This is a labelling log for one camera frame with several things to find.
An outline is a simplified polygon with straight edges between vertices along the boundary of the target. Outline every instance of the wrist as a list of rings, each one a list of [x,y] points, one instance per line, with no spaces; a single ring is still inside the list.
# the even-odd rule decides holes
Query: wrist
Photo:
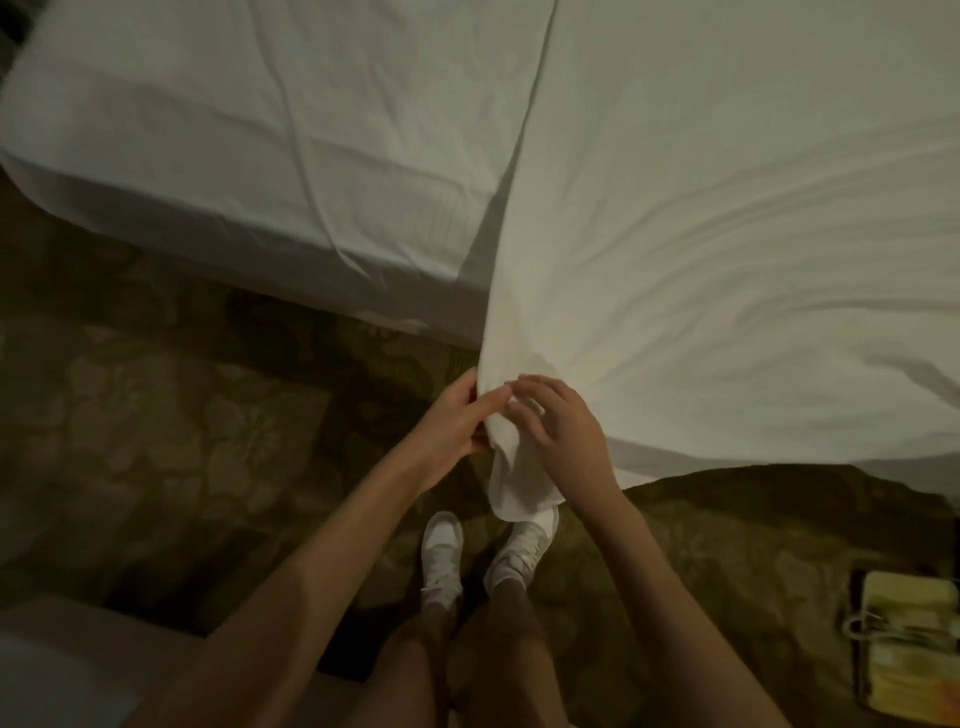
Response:
[[[590,489],[584,495],[570,505],[587,529],[610,527],[620,515],[635,510],[616,481],[609,487]]]

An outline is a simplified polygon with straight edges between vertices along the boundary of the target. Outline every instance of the bed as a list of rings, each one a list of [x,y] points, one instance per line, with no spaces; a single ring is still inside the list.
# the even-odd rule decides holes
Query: bed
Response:
[[[34,202],[478,347],[553,3],[54,0],[0,99]]]
[[[623,487],[852,463],[958,503],[958,27],[952,0],[58,0],[0,154],[215,277],[482,340],[482,389],[566,379]],[[562,500],[488,430],[497,515]]]
[[[560,2],[484,389],[560,376],[624,487],[853,463],[960,502],[960,5]],[[562,500],[516,430],[508,520]]]

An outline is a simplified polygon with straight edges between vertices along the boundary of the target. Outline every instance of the forearm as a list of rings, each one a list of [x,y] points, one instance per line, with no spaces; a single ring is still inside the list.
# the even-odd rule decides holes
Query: forearm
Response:
[[[388,456],[207,638],[197,662],[128,725],[281,725],[413,502],[416,478]]]
[[[670,567],[626,497],[584,513],[627,612],[700,726],[786,726],[780,710]]]

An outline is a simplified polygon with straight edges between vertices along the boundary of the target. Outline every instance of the white sneaker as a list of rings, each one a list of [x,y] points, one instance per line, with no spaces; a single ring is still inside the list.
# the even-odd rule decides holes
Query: white sneaker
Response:
[[[464,529],[448,511],[434,514],[423,531],[420,559],[423,562],[421,606],[439,604],[450,609],[464,592],[460,583],[460,554]]]
[[[483,577],[487,594],[492,595],[493,587],[504,579],[516,579],[524,587],[530,586],[541,556],[553,543],[558,525],[560,511],[556,506],[540,511],[532,521],[514,523],[510,540],[500,549]]]

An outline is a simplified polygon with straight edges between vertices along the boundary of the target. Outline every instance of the right hand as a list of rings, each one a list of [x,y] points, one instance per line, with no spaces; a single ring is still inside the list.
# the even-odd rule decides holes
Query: right hand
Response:
[[[543,469],[574,511],[583,517],[619,497],[607,438],[583,398],[549,376],[520,375],[507,383],[517,400],[503,414],[536,443]],[[542,415],[530,400],[543,409]]]

